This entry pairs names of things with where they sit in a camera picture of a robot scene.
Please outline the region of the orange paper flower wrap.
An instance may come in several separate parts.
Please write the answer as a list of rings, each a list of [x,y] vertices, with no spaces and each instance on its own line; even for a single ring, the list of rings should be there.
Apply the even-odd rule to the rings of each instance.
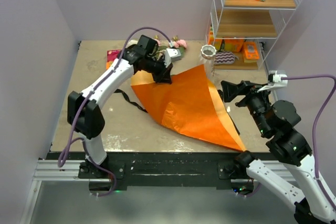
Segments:
[[[131,87],[163,127],[231,150],[246,150],[204,66],[173,75],[171,84],[155,83],[149,73],[139,71],[131,78]]]

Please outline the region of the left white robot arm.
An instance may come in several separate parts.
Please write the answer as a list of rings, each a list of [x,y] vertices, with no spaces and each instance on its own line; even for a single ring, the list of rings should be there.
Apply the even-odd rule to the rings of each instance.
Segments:
[[[77,132],[83,137],[86,159],[92,163],[90,171],[97,178],[105,177],[109,171],[109,165],[104,162],[107,152],[101,139],[105,126],[102,108],[106,101],[138,71],[150,73],[156,83],[172,82],[172,58],[180,52],[170,44],[158,57],[158,48],[156,40],[142,35],[135,45],[125,46],[118,59],[93,84],[81,92],[73,91],[68,95],[70,132]]]

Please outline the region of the black ribbon with gold text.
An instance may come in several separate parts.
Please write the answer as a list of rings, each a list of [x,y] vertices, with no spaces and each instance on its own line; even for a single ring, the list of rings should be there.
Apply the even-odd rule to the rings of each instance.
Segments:
[[[222,90],[217,90],[220,98],[222,99],[222,101],[224,101],[224,93]],[[114,93],[119,93],[123,96],[123,98],[131,105],[137,107],[139,110],[141,110],[142,112],[148,113],[147,110],[143,107],[141,107],[138,103],[131,101],[129,96],[121,89],[116,89]]]

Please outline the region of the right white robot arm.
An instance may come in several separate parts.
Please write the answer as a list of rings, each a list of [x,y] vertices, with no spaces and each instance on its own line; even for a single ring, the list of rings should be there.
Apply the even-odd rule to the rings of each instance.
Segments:
[[[243,98],[235,105],[246,107],[261,137],[277,161],[292,174],[298,186],[281,178],[250,151],[239,154],[226,172],[231,179],[249,177],[268,188],[293,212],[297,223],[335,223],[335,196],[316,168],[317,161],[305,137],[295,126],[301,117],[293,103],[270,103],[270,86],[242,81],[222,81],[223,101]]]

